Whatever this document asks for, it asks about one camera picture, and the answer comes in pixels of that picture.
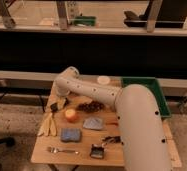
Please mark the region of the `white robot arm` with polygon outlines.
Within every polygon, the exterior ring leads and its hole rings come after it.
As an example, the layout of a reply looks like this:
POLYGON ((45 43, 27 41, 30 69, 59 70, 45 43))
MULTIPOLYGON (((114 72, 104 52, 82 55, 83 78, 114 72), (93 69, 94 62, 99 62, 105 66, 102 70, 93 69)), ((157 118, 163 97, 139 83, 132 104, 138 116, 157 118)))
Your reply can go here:
POLYGON ((140 84, 121 88, 78 78, 68 67, 54 80, 56 93, 74 92, 112 107, 117 114, 126 171, 172 171, 161 114, 154 94, 140 84))

